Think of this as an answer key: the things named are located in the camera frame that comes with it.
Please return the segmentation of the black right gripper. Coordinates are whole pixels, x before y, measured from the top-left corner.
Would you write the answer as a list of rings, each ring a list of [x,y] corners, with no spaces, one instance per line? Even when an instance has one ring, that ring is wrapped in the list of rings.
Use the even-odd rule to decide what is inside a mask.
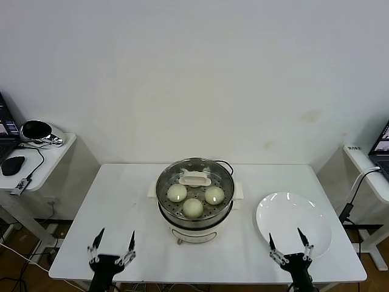
[[[314,285],[308,268],[312,263],[312,252],[314,245],[309,243],[308,238],[300,228],[297,228],[301,242],[305,248],[304,253],[282,254],[275,246],[271,233],[269,233],[270,257],[281,266],[281,269],[287,271],[292,277],[292,286],[294,291],[313,291]]]

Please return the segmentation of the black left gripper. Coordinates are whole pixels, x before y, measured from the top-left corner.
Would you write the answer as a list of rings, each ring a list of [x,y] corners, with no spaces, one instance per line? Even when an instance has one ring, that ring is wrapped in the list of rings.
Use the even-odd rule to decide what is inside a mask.
[[[97,254],[105,228],[102,228],[94,238],[92,245],[87,247],[89,255],[89,267],[94,272],[89,292],[105,292],[112,285],[113,277],[122,272],[123,266],[128,266],[136,257],[135,251],[135,231],[129,242],[128,250],[125,255],[107,255]]]

